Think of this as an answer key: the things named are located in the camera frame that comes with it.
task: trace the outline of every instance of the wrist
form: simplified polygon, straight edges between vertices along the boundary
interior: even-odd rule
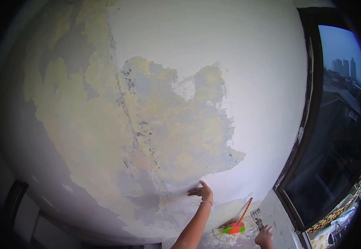
[[[201,198],[202,201],[208,201],[213,203],[213,197],[203,197]]]

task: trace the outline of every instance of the window frame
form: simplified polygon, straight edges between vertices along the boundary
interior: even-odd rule
[[[280,202],[283,204],[285,211],[290,217],[296,231],[306,231],[316,222],[325,217],[333,208],[343,200],[350,191],[346,189],[337,197],[331,206],[329,206],[315,220],[308,224],[304,224],[300,218],[293,203],[284,191],[286,185],[290,181],[296,171],[302,157],[307,149],[310,139],[313,135],[316,118],[320,109],[323,89],[323,51],[322,41],[319,32],[319,25],[339,27],[350,31],[347,23],[344,21],[341,12],[338,9],[330,7],[308,7],[298,9],[301,23],[305,35],[307,50],[307,86],[305,106],[300,124],[300,132],[296,140],[290,156],[280,173],[273,190]],[[361,174],[361,163],[358,166],[357,173],[352,177],[352,182],[356,182]]]

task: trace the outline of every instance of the orange broom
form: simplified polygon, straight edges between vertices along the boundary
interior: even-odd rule
[[[250,206],[252,201],[253,201],[253,199],[250,198],[250,200],[248,201],[247,207],[245,208],[245,211],[244,211],[243,215],[241,216],[240,220],[238,222],[233,223],[230,227],[226,228],[225,230],[223,230],[222,233],[234,234],[234,233],[245,232],[244,222],[242,222],[241,220],[244,218],[244,215],[247,212],[247,209]]]

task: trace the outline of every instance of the floor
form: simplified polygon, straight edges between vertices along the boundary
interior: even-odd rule
[[[244,218],[246,231],[237,234],[223,234],[222,231],[227,225],[207,231],[201,237],[197,249],[253,249],[259,248],[255,244],[254,238],[258,235],[258,226],[255,224],[250,216]],[[162,243],[162,249],[170,249],[176,242],[177,238],[169,238]]]

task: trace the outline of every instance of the glass pane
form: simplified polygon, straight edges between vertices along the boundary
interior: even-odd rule
[[[302,222],[322,218],[361,167],[361,49],[352,32],[319,26],[323,90],[306,152],[285,187]]]

